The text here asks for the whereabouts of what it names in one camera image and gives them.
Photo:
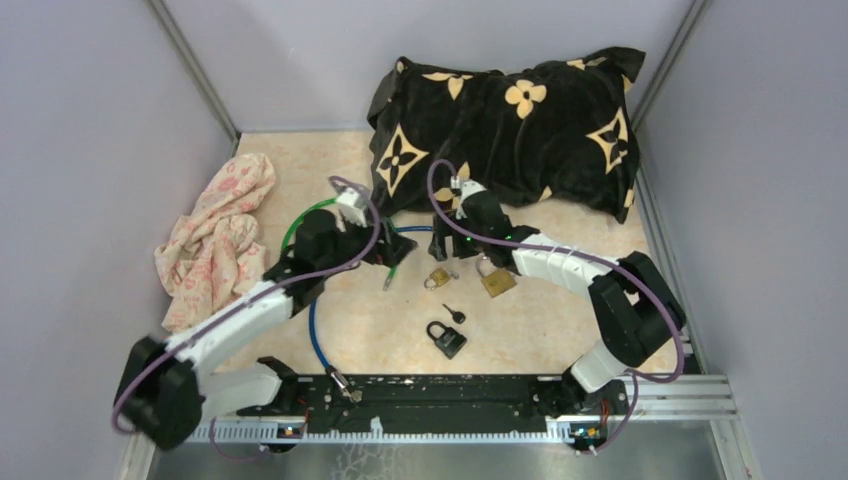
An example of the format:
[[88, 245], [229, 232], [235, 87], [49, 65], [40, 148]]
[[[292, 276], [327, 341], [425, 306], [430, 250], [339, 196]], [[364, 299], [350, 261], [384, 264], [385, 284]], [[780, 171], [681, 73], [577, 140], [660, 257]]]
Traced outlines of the green cable lock loop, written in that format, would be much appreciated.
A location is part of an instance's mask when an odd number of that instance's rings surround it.
[[[286, 234], [284, 235], [283, 242], [281, 244], [280, 257], [285, 256], [285, 254], [287, 252], [287, 248], [288, 248], [288, 246], [289, 246], [289, 244], [292, 240], [292, 237], [295, 235], [296, 229], [303, 223], [305, 216], [308, 213], [311, 213], [312, 211], [315, 211], [315, 210], [323, 209], [325, 207], [329, 207], [330, 205], [333, 205], [335, 203], [336, 203], [335, 199], [326, 199], [326, 200], [317, 202], [316, 204], [310, 206], [304, 212], [302, 212], [301, 215], [290, 225]], [[386, 240], [389, 240], [390, 239], [390, 233], [396, 231], [395, 224], [391, 220], [390, 217], [384, 217], [382, 219], [382, 223], [384, 224], [384, 227], [387, 231], [387, 233], [385, 234]], [[388, 273], [388, 275], [387, 275], [387, 277], [384, 281], [384, 284], [383, 284], [383, 290], [384, 291], [387, 291], [389, 289], [391, 282], [395, 277], [396, 271], [397, 271], [396, 266], [390, 268], [389, 273]]]

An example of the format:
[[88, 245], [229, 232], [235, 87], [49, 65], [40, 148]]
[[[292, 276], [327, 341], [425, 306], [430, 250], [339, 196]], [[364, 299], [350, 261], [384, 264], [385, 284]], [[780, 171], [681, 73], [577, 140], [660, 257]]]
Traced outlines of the small brass padlock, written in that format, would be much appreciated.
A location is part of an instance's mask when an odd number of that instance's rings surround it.
[[453, 273], [444, 267], [433, 270], [424, 280], [423, 286], [426, 290], [436, 290], [454, 278]]

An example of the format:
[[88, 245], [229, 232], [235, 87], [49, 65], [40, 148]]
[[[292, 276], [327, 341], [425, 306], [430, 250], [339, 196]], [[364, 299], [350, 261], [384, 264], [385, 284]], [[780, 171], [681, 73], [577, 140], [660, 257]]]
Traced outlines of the large brass padlock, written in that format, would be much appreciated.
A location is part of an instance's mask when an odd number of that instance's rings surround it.
[[476, 260], [475, 269], [483, 288], [491, 298], [496, 298], [517, 285], [514, 276], [508, 270], [496, 267], [487, 256], [481, 256]]

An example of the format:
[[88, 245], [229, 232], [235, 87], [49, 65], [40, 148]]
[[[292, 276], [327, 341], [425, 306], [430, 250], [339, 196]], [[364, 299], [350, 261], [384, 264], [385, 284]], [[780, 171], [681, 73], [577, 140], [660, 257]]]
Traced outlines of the black Kaijing padlock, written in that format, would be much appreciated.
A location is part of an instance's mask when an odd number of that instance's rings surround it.
[[467, 343], [466, 336], [439, 321], [430, 322], [426, 327], [426, 333], [436, 348], [448, 359], [453, 359]]

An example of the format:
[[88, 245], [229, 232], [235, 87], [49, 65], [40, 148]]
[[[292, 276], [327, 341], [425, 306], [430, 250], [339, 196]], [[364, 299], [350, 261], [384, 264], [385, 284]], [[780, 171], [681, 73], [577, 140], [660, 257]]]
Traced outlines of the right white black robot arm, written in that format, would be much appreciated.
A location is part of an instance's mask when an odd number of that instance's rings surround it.
[[558, 242], [538, 228], [514, 225], [493, 193], [474, 182], [464, 186], [456, 212], [437, 208], [435, 213], [496, 266], [547, 281], [591, 304], [601, 338], [564, 373], [563, 398], [572, 410], [590, 411], [601, 400], [603, 387], [623, 373], [636, 374], [667, 343], [675, 348], [674, 369], [647, 378], [670, 383], [682, 374], [685, 314], [647, 255], [599, 256]]

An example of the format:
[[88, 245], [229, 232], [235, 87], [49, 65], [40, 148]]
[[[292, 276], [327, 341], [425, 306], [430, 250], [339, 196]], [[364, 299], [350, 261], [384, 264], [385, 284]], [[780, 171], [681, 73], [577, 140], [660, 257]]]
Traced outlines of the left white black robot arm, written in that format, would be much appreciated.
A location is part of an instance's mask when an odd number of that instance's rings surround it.
[[386, 220], [359, 226], [327, 210], [307, 213], [277, 263], [241, 298], [166, 340], [147, 336], [132, 346], [113, 402], [113, 427], [126, 420], [126, 432], [172, 450], [222, 414], [253, 406], [292, 411], [300, 388], [280, 362], [262, 359], [228, 373], [218, 367], [309, 307], [330, 277], [361, 263], [396, 267], [417, 246]]

